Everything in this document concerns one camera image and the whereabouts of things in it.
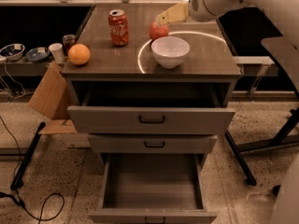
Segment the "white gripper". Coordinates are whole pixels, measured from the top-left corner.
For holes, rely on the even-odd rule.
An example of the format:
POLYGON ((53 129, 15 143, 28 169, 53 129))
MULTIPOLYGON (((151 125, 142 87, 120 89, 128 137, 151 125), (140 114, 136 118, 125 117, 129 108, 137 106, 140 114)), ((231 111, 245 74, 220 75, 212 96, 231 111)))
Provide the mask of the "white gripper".
POLYGON ((227 0, 189 0, 189 9, 186 3, 178 3, 160 13, 156 17, 158 25, 184 22, 189 16, 195 21, 213 21, 225 13, 227 0))

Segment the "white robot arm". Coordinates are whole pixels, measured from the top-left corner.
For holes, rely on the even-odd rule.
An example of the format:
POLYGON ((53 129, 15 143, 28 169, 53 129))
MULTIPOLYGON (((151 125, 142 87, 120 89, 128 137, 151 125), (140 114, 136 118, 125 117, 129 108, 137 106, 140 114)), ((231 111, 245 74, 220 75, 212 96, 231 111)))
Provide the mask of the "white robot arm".
MULTIPOLYGON (((299 0, 189 0, 156 17, 159 25, 185 21, 212 21, 228 11, 255 6, 277 27, 281 37, 266 38, 263 45, 298 84, 299 0)), ((269 224, 299 224, 299 157, 286 172, 278 190, 269 224)))

